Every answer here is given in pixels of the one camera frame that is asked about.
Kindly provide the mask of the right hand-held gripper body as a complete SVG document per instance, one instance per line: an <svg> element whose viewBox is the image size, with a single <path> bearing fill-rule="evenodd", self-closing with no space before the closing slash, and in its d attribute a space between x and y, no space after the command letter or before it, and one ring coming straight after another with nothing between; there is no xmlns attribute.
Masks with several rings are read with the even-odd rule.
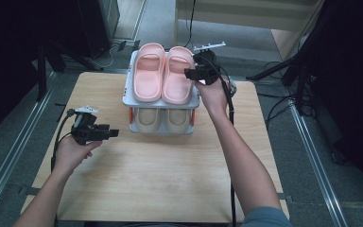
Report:
<svg viewBox="0 0 363 227"><path fill-rule="evenodd" d="M194 69L200 70L200 74L197 76L201 76L207 85L217 81L220 76L220 65L217 63L216 54L213 49L225 45L226 44L222 42L220 44L205 44L193 48L195 51L193 59L196 64Z"/></svg>

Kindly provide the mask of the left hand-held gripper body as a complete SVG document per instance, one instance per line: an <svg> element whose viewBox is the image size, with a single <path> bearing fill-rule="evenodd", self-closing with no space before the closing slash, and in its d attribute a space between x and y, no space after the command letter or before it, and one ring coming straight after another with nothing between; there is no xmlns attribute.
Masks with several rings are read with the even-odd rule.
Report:
<svg viewBox="0 0 363 227"><path fill-rule="evenodd" d="M80 145L87 142L108 140L111 137L111 130L108 124L96 124L97 117L95 110L89 106L74 109L75 122L71 128L71 135Z"/></svg>

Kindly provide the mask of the pink slipper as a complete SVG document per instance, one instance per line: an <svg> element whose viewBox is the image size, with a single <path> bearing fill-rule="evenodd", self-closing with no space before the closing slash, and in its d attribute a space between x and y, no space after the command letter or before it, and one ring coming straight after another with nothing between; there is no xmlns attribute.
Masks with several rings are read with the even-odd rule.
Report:
<svg viewBox="0 0 363 227"><path fill-rule="evenodd" d="M165 52L160 44L143 45L135 59L134 97L142 102L154 102L162 95Z"/></svg>
<svg viewBox="0 0 363 227"><path fill-rule="evenodd" d="M162 98L166 103L184 105L190 101L192 80L188 79L185 69L195 66L192 52L182 46L172 47L166 56Z"/></svg>

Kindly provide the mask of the cream clog shoe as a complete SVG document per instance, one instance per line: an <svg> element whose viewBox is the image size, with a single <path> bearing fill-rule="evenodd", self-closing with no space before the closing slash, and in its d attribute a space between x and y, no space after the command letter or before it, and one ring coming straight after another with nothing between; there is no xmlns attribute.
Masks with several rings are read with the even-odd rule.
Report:
<svg viewBox="0 0 363 227"><path fill-rule="evenodd" d="M161 112L159 109L139 108L135 116L135 125L142 133L151 133L159 129Z"/></svg>
<svg viewBox="0 0 363 227"><path fill-rule="evenodd" d="M190 124L189 111L169 109L165 112L165 126L172 133L185 133Z"/></svg>

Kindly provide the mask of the grey shoe rack orange posts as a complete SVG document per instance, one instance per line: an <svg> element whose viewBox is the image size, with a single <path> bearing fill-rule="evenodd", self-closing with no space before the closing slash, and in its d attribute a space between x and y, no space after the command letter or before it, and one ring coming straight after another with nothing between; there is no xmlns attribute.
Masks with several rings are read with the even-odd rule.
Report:
<svg viewBox="0 0 363 227"><path fill-rule="evenodd" d="M133 90L133 75L134 75L134 68L135 68L135 59L138 54L138 50L133 51L130 57L130 65L127 73L125 88L123 92L123 103L125 106L129 108L130 114L130 125L129 128L134 133L142 133L142 131L137 127L137 123L135 121L137 116L137 111L139 109L159 109L160 110L160 125L156 131L153 133L155 134L191 134L194 131L194 121L195 121L195 110L199 107L200 98L199 92L196 87L192 88L192 96L190 101L187 104L183 105L174 105L166 103L162 98L154 101L154 102L142 102L138 101L134 97L134 90ZM170 131L167 127L168 120L166 119L167 112L170 109L176 110L187 110L189 112L189 122L188 126L185 131L176 132L175 130Z"/></svg>

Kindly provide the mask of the person's right hand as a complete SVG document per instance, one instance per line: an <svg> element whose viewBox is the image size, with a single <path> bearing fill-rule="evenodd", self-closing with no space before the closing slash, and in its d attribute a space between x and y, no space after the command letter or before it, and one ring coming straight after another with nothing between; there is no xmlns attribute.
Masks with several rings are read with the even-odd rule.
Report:
<svg viewBox="0 0 363 227"><path fill-rule="evenodd" d="M210 85L196 81L195 86L199 90L203 104L211 117L227 116L227 99L220 79Z"/></svg>

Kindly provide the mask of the person's left hand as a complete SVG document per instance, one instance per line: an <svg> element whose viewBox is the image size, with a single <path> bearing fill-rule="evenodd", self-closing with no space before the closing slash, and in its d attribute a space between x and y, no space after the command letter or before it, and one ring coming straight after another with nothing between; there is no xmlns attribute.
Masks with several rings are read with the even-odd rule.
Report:
<svg viewBox="0 0 363 227"><path fill-rule="evenodd" d="M93 150L101 145L101 141L80 145L73 136L65 137L58 146L53 173L61 177L69 177L85 159L92 157Z"/></svg>

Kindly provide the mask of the light wooden shelf unit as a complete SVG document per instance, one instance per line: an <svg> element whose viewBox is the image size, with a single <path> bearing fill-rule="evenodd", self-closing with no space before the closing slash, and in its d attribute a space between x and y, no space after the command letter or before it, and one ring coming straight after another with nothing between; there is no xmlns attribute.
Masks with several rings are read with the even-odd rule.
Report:
<svg viewBox="0 0 363 227"><path fill-rule="evenodd" d="M283 60L311 32L325 0L176 0L176 18L270 28Z"/></svg>

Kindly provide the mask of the black metal stand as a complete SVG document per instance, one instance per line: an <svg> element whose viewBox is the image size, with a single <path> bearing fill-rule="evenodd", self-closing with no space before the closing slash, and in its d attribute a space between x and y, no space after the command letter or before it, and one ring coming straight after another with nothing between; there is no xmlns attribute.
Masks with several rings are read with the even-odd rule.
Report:
<svg viewBox="0 0 363 227"><path fill-rule="evenodd" d="M41 101L46 93L46 65L44 54L44 43L38 47L38 96L37 101Z"/></svg>

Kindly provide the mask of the black tripod stand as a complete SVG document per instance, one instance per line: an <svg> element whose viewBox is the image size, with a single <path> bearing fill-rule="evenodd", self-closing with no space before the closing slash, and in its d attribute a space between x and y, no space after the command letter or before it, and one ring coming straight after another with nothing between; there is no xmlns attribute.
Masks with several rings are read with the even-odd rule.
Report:
<svg viewBox="0 0 363 227"><path fill-rule="evenodd" d="M257 81L264 79L276 72L280 72L286 69L282 76L282 84L284 86L291 86L293 81L297 80L296 92L295 92L295 107L300 115L304 115L304 84L308 77L308 67L306 60L306 51L299 50L293 57L286 61L282 61L275 66L255 75L247 77L247 80Z"/></svg>

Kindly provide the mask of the dark cabinet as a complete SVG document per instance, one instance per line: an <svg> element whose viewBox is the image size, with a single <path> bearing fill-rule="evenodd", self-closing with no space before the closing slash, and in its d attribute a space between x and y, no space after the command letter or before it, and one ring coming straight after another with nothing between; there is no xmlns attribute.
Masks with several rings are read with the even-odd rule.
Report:
<svg viewBox="0 0 363 227"><path fill-rule="evenodd" d="M112 46L120 11L117 0L78 0L87 56L95 59Z"/></svg>

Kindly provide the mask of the person's grey sleeve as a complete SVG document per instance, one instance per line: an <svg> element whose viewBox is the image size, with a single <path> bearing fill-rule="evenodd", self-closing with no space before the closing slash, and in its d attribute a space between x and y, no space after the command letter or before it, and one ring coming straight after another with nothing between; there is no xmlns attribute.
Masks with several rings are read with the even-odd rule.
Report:
<svg viewBox="0 0 363 227"><path fill-rule="evenodd" d="M293 225L282 210L258 207L245 216L240 227L293 227Z"/></svg>

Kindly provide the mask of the metal floor rail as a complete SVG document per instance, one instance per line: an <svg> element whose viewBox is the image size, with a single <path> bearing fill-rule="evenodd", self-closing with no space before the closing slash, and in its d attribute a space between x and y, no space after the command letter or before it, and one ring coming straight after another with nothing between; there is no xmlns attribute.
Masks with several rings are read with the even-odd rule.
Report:
<svg viewBox="0 0 363 227"><path fill-rule="evenodd" d="M42 99L38 101L31 110L31 113L26 119L26 123L21 128L19 134L11 145L8 154L6 155L2 165L0 165L0 195L9 180L15 165L17 164L23 150L28 142L29 137L34 131L43 111L55 89L55 85L59 79L59 75L51 73L47 80L47 92L43 95Z"/></svg>
<svg viewBox="0 0 363 227"><path fill-rule="evenodd" d="M349 227L340 202L337 198L337 194L329 181L327 173L318 155L318 150L313 142L303 117L300 116L295 106L291 108L291 113L334 226Z"/></svg>

